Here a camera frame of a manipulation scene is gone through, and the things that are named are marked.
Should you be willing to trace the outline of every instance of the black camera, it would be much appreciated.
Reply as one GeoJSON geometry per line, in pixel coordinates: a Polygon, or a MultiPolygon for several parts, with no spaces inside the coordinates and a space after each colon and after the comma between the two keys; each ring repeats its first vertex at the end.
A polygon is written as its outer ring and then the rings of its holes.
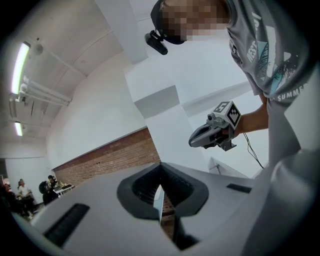
{"type": "Polygon", "coordinates": [[[145,42],[155,49],[158,53],[166,55],[168,53],[167,47],[163,43],[163,38],[157,34],[156,31],[152,30],[150,33],[145,34],[145,42]]]}

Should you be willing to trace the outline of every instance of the fluorescent light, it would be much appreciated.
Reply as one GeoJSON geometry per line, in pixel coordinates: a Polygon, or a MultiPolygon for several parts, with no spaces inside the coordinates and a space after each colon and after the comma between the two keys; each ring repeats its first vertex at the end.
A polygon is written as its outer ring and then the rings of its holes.
{"type": "Polygon", "coordinates": [[[15,122],[14,125],[15,125],[16,135],[22,136],[23,134],[22,134],[21,123],[15,122]]]}
{"type": "Polygon", "coordinates": [[[30,49],[30,44],[27,42],[23,42],[21,44],[18,56],[15,61],[13,77],[12,77],[12,85],[11,85],[11,92],[13,94],[19,94],[19,87],[20,87],[20,77],[22,73],[22,69],[24,67],[24,63],[30,49]]]}

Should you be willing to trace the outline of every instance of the cable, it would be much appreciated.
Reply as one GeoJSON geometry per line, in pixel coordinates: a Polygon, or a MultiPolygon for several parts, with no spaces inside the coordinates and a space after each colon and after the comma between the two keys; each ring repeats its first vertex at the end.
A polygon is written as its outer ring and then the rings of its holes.
{"type": "Polygon", "coordinates": [[[261,163],[259,162],[259,159],[258,159],[255,151],[254,151],[253,148],[251,147],[250,140],[249,140],[249,138],[248,138],[248,136],[247,136],[247,134],[246,134],[245,132],[243,133],[243,136],[245,137],[245,140],[246,140],[246,142],[248,143],[247,150],[248,150],[249,154],[257,161],[257,163],[261,166],[261,168],[264,169],[264,167],[263,167],[263,166],[261,165],[261,163]]]}

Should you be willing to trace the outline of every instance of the table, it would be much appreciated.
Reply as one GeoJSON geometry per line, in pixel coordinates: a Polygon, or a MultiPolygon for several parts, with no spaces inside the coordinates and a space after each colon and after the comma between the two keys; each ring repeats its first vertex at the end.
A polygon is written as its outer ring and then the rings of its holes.
{"type": "Polygon", "coordinates": [[[58,191],[55,191],[55,190],[53,190],[56,194],[58,194],[58,196],[59,197],[62,197],[62,195],[64,194],[64,193],[66,193],[68,190],[72,190],[73,188],[74,188],[75,186],[70,186],[70,187],[67,187],[67,188],[65,188],[65,189],[60,189],[60,190],[58,190],[58,191]]]}

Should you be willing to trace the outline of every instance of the brick wall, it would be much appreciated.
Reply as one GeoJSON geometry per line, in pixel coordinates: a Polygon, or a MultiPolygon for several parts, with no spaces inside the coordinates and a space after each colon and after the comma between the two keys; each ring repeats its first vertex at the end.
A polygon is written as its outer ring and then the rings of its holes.
{"type": "Polygon", "coordinates": [[[95,149],[53,171],[58,181],[79,185],[96,175],[147,163],[159,163],[158,152],[147,128],[95,149]]]}

